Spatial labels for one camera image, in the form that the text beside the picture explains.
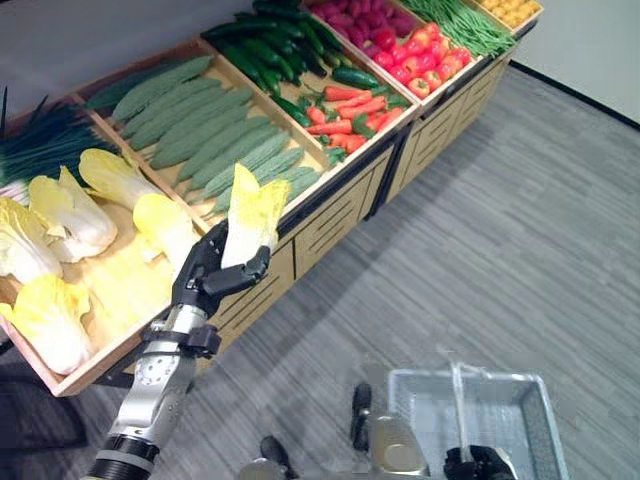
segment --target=carrot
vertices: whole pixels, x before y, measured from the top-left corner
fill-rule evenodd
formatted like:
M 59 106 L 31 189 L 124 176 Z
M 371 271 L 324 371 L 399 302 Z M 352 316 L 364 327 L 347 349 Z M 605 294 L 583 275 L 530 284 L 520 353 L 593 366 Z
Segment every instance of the carrot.
M 331 139 L 331 143 L 329 144 L 329 147 L 333 148 L 333 147 L 345 147 L 347 144 L 347 140 L 349 139 L 351 135 L 347 135 L 345 133 L 334 133 L 333 135 L 329 135 L 329 138 Z
M 357 107 L 347 107 L 338 110 L 342 118 L 354 118 L 362 113 L 373 113 L 382 110 L 387 105 L 387 100 L 383 96 L 374 97 L 373 100 Z
M 386 113 L 386 118 L 384 119 L 384 121 L 380 124 L 380 126 L 378 127 L 378 132 L 380 130 L 382 130 L 384 127 L 386 127 L 387 125 L 389 125 L 391 122 L 393 122 L 396 118 L 398 118 L 400 115 L 402 115 L 402 112 L 404 112 L 404 110 L 401 107 L 395 107 L 392 108 L 391 110 L 389 110 Z
M 334 105 L 333 108 L 340 109 L 345 107 L 357 107 L 358 105 L 362 105 L 363 103 L 367 103 L 373 99 L 373 94 L 371 90 L 366 90 L 362 92 L 357 97 L 353 97 L 350 100 L 345 100 L 344 102 L 338 102 Z
M 347 140 L 347 144 L 345 150 L 348 154 L 352 154 L 357 149 L 359 149 L 362 145 L 367 143 L 367 139 L 362 135 L 351 135 Z
M 337 102 L 339 100 L 351 100 L 360 95 L 364 90 L 355 88 L 324 87 L 324 98 L 327 102 Z
M 371 113 L 369 114 L 369 119 L 367 120 L 367 123 L 365 125 L 367 126 L 367 128 L 370 128 L 374 132 L 377 132 L 380 129 L 380 125 L 386 120 L 386 118 L 387 113 Z
M 332 133 L 351 133 L 352 131 L 353 127 L 349 119 L 321 123 L 307 128 L 307 132 L 311 135 L 331 135 Z
M 307 108 L 307 116 L 311 119 L 311 122 L 314 125 L 318 125 L 320 123 L 325 123 L 326 119 L 324 116 L 324 112 L 320 110 L 318 107 L 309 107 Z

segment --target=baseboard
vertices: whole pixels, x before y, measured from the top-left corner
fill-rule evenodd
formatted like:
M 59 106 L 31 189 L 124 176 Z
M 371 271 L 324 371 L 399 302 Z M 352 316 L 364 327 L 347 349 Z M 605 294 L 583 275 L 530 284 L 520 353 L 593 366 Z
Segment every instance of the baseboard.
M 516 70 L 520 70 L 521 72 L 524 72 L 527 75 L 532 76 L 533 78 L 536 78 L 540 81 L 543 81 L 544 83 L 547 83 L 557 88 L 558 90 L 562 90 L 564 93 L 569 94 L 572 97 L 575 97 L 578 100 L 586 103 L 587 105 L 590 105 L 593 108 L 600 110 L 602 113 L 606 113 L 610 117 L 615 118 L 616 120 L 624 123 L 625 125 L 628 125 L 631 128 L 640 131 L 640 123 L 621 114 L 620 112 L 616 112 L 614 109 L 607 107 L 606 105 L 598 102 L 597 100 L 594 100 L 593 98 L 587 97 L 586 95 L 574 90 L 571 87 L 567 87 L 564 83 L 560 83 L 557 80 L 554 80 L 553 78 L 549 78 L 546 75 L 540 72 L 537 72 L 536 70 L 533 70 L 532 68 L 529 68 L 526 65 L 521 64 L 520 62 L 516 62 L 515 60 L 511 60 L 509 62 L 509 65 L 511 65 Z

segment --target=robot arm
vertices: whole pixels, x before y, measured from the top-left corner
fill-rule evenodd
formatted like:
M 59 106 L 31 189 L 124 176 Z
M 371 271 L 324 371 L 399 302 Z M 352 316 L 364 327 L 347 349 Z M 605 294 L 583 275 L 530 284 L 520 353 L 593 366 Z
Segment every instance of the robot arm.
M 218 351 L 220 337 L 207 320 L 224 297 L 257 284 L 269 266 L 269 248 L 260 247 L 247 264 L 220 269 L 227 234 L 222 222 L 191 249 L 167 317 L 154 320 L 143 335 L 148 345 L 136 362 L 133 386 L 85 480 L 149 478 L 182 414 L 196 359 Z

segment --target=gray carpet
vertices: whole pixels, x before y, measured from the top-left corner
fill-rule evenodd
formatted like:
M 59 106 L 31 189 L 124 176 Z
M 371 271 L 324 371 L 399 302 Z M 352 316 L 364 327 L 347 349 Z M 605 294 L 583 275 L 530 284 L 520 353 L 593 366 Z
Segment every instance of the gray carpet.
M 382 404 L 389 369 L 448 358 L 540 373 L 573 480 L 640 478 L 639 154 L 638 132 L 508 69 L 467 132 L 200 380 L 155 478 L 231 479 L 268 432 L 301 471 L 362 468 L 353 385 Z M 121 396 L 73 399 L 91 447 L 16 460 L 18 478 L 78 478 Z

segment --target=green bean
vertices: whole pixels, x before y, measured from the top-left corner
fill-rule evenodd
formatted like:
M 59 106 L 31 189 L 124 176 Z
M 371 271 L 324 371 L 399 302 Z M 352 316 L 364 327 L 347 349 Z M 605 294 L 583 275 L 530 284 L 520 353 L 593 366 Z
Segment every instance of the green bean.
M 446 36 L 467 47 L 474 56 L 497 56 L 515 44 L 507 31 L 496 28 L 461 0 L 400 1 L 424 20 L 436 22 Z

